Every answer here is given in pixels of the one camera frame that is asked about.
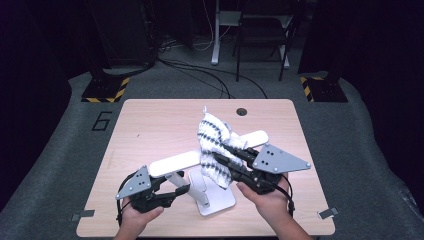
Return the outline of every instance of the human hand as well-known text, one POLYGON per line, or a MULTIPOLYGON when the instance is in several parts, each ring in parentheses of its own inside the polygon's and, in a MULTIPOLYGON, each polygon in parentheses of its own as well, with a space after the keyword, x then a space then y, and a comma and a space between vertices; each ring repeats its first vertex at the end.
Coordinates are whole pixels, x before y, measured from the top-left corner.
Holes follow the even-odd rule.
MULTIPOLYGON (((282 189, 288 192, 289 184, 285 178, 281 178, 278 183, 282 189)), ((258 195, 251 188, 242 182, 237 183, 237 187, 243 193, 243 195, 252 201, 259 214, 270 224, 276 224, 281 221, 291 218, 290 214, 287 211, 287 202, 288 199, 280 191, 273 191, 264 195, 258 195)))
MULTIPOLYGON (((129 197, 125 197, 122 201, 122 206, 129 203, 129 197)), ((135 210, 131 204, 122 209, 122 224, 119 228, 118 233, 115 236, 115 240, 134 240, 140 235, 146 228, 147 223, 157 218, 162 214, 164 208, 157 207, 146 213, 140 213, 135 210)))
MULTIPOLYGON (((289 183, 285 178, 281 178, 278 186, 288 192, 289 183)), ((237 187, 247 199, 255 204, 259 214, 271 226, 280 240, 311 239, 308 233, 292 218, 292 216, 287 211, 288 199, 282 192, 273 191, 264 195, 258 195, 242 182, 238 182, 237 187)))

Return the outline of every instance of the gray carpet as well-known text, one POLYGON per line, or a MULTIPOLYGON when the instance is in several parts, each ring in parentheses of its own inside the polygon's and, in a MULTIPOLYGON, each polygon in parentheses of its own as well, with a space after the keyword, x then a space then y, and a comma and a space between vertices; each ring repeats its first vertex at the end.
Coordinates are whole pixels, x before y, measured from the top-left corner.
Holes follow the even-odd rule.
MULTIPOLYGON (((388 169, 373 138, 372 123, 359 93, 341 80, 349 103, 309 103, 300 76, 296 74, 304 36, 295 41, 289 54, 291 68, 278 82, 278 62, 257 62, 246 57, 241 74, 260 85, 268 98, 294 102, 329 206, 340 214, 336 232, 322 239, 424 239, 424 222, 402 199, 407 190, 388 169)), ((224 41, 218 66, 211 66, 211 51, 174 47, 159 54, 220 71, 235 72, 231 56, 233 42, 224 41)), ((114 69, 125 72, 134 69, 114 69)), ((235 98, 264 98, 251 81, 228 73, 217 75, 235 98)), ((311 73, 309 76, 325 76, 311 73)), ((84 103, 81 94, 91 76, 70 79, 73 89, 59 126, 42 155, 0 215, 0 239, 79 239, 74 213, 85 202, 103 154, 119 116, 122 104, 132 98, 227 98, 221 84, 209 75, 178 71, 157 62, 131 77, 118 103, 84 103), (92 131, 101 112, 110 119, 105 131, 92 131)))

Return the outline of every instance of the chair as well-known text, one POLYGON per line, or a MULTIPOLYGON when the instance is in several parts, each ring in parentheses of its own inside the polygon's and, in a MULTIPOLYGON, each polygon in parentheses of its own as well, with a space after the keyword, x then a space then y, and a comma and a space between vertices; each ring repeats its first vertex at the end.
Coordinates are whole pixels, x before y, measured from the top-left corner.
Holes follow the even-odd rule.
POLYGON ((281 81, 284 62, 299 22, 301 2, 303 1, 248 0, 246 2, 241 10, 236 44, 233 49, 233 56, 237 51, 236 82, 239 81, 240 49, 242 47, 273 47, 272 56, 280 46, 285 46, 279 76, 279 81, 281 81), (284 27, 276 18, 279 16, 291 18, 287 26, 284 27))

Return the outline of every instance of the patterned fabric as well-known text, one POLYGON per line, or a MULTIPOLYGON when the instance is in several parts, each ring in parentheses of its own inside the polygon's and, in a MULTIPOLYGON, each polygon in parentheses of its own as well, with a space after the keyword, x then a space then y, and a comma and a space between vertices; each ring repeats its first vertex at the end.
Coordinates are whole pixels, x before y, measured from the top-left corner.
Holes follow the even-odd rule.
POLYGON ((233 148, 245 149, 246 141, 241 139, 236 133, 231 131, 231 127, 213 116, 205 113, 205 117, 199 123, 197 132, 202 155, 200 157, 201 172, 204 176, 210 177, 220 187, 226 189, 231 184, 231 173, 229 169, 219 164, 212 153, 219 153, 228 157, 241 166, 242 160, 232 155, 224 149, 223 145, 233 148))

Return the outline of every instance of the black cable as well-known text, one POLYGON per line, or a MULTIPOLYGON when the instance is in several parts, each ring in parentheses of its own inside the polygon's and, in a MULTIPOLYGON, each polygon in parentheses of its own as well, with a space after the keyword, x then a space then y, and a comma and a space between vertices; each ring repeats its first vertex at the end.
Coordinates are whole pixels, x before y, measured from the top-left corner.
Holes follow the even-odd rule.
MULTIPOLYGON (((169 62, 166 62, 166 61, 162 61, 162 63, 163 64, 165 64, 166 66, 168 66, 168 67, 171 67, 171 68, 174 68, 175 70, 177 70, 177 71, 180 71, 180 72, 182 72, 182 73, 184 73, 184 74, 186 74, 186 75, 189 75, 190 77, 192 77, 192 78, 194 78, 194 79, 196 79, 196 80, 198 80, 198 81, 200 81, 200 82, 202 82, 202 83, 204 83, 204 84, 206 84, 206 85, 208 85, 208 86, 210 86, 210 87, 213 87, 213 88, 215 88, 215 89, 218 89, 218 90, 220 90, 221 91, 221 96, 220 96, 220 98, 222 97, 222 94, 224 93, 224 83, 218 78, 218 81, 220 82, 220 84, 221 84, 221 89, 219 89, 219 88, 217 88, 217 87, 215 87, 215 86, 213 86, 213 85, 211 85, 211 84, 209 84, 209 83, 207 83, 207 82, 205 82, 205 81, 203 81, 203 80, 201 80, 201 79, 199 79, 199 78, 197 78, 197 77, 195 77, 195 76, 193 76, 193 75, 191 75, 191 74, 189 74, 189 73, 186 73, 186 72, 184 72, 184 71, 182 71, 181 69, 184 69, 184 70, 196 70, 196 69, 186 69, 186 68, 181 68, 181 67, 176 67, 176 66, 174 66, 172 63, 169 63, 169 62)), ((230 98, 230 94, 229 94, 229 92, 228 92, 228 88, 226 88, 227 89, 227 92, 226 92, 226 94, 228 95, 228 98, 230 98)))
POLYGON ((172 48, 175 46, 177 46, 177 40, 167 36, 165 37, 165 39, 162 40, 161 45, 158 47, 158 52, 164 53, 166 51, 171 51, 172 48))
MULTIPOLYGON (((228 71, 224 71, 224 70, 220 70, 220 69, 215 69, 215 68, 209 68, 209 67, 203 67, 203 66, 198 66, 198 65, 192 65, 192 64, 188 64, 188 63, 184 63, 182 61, 176 62, 174 63, 176 65, 183 65, 183 66, 191 66, 191 67, 196 67, 196 68, 201 68, 201 69, 207 69, 207 70, 211 70, 211 71, 216 71, 216 72, 220 72, 220 73, 226 73, 226 74, 231 74, 231 75, 237 75, 236 73, 233 72, 228 72, 228 71)), ((261 86, 259 86, 259 84, 257 84, 254 80, 247 78, 243 75, 239 75, 239 77, 244 78, 248 81, 250 81, 251 83, 253 83, 254 85, 256 85, 256 87, 259 88, 259 90, 262 92, 262 94, 264 95, 265 99, 268 99, 268 96, 266 95, 265 91, 263 90, 263 88, 261 86)))
POLYGON ((230 92, 229 92, 229 89, 228 89, 228 87, 226 86, 226 84, 219 78, 219 77, 217 77, 216 75, 214 75, 214 74, 212 74, 212 73, 210 73, 210 72, 207 72, 207 71, 204 71, 204 70, 200 70, 200 69, 196 69, 196 68, 194 68, 194 67, 192 67, 190 64, 181 64, 181 63, 176 63, 175 61, 176 60, 171 60, 171 61, 174 61, 174 62, 171 62, 171 61, 169 61, 169 60, 163 60, 163 59, 160 59, 160 58, 158 58, 158 61, 160 61, 160 62, 162 62, 163 64, 165 64, 166 66, 168 66, 168 67, 171 67, 171 68, 174 68, 174 69, 176 69, 176 70, 178 70, 178 71, 181 71, 180 69, 183 69, 183 70, 189 70, 189 71, 197 71, 197 72, 201 72, 201 73, 204 73, 204 74, 206 74, 206 75, 209 75, 209 76, 211 76, 212 78, 215 78, 220 84, 221 84, 221 86, 223 87, 223 88, 225 88, 225 90, 226 91, 224 91, 223 89, 218 89, 217 87, 215 87, 215 86, 213 86, 213 85, 211 85, 211 84, 209 84, 209 83, 207 83, 207 82, 205 82, 205 81, 203 81, 203 80, 201 80, 201 79, 199 79, 199 78, 197 78, 197 77, 195 77, 195 76, 193 76, 193 75, 191 75, 191 74, 188 74, 188 73, 186 73, 186 72, 183 72, 183 71, 181 71, 181 72, 183 72, 184 74, 187 74, 187 75, 189 75, 190 77, 192 77, 192 78, 194 78, 194 79, 196 79, 196 80, 198 80, 198 81, 200 81, 200 82, 202 82, 202 83, 204 83, 204 84, 206 84, 206 85, 208 85, 208 86, 210 86, 210 87, 213 87, 213 88, 215 88, 215 89, 218 89, 218 90, 220 90, 221 91, 221 97, 222 97, 222 93, 225 93, 225 94, 227 94, 228 95, 228 99, 231 99, 231 98, 234 98, 235 99, 235 97, 233 96, 233 95, 231 95, 230 94, 230 92))
POLYGON ((287 191, 286 191, 286 190, 284 190, 282 187, 278 186, 277 184, 272 183, 272 186, 273 186, 275 189, 277 189, 278 191, 280 191, 281 193, 283 193, 283 194, 284 194, 284 196, 287 198, 287 200, 289 201, 289 205, 288 205, 288 208, 289 208, 289 214, 290 214, 290 216, 292 216, 292 217, 293 217, 293 212, 294 212, 294 210, 295 210, 294 202, 293 202, 293 189, 292 189, 291 184, 290 184, 289 180, 287 179, 287 177, 286 177, 286 176, 284 176, 284 175, 282 175, 282 176, 284 177, 284 179, 285 179, 285 180, 287 181, 287 183, 289 184, 290 195, 287 193, 287 191))
MULTIPOLYGON (((128 181, 128 180, 130 180, 135 174, 136 174, 137 172, 133 172, 133 173, 131 173, 130 175, 128 175, 125 179, 124 179, 124 181, 121 183, 121 185, 119 186, 119 190, 118 190, 118 192, 120 192, 121 190, 122 190, 122 188, 125 186, 125 183, 128 181)), ((129 201, 127 204, 125 204, 125 206, 124 207, 122 207, 121 208, 121 201, 118 199, 118 200, 116 200, 116 207, 117 207, 117 209, 118 209, 118 216, 116 217, 116 220, 118 220, 118 224, 119 224, 119 226, 121 226, 121 223, 122 223, 122 210, 124 210, 124 208, 128 205, 128 204, 130 204, 131 203, 131 201, 129 201)))

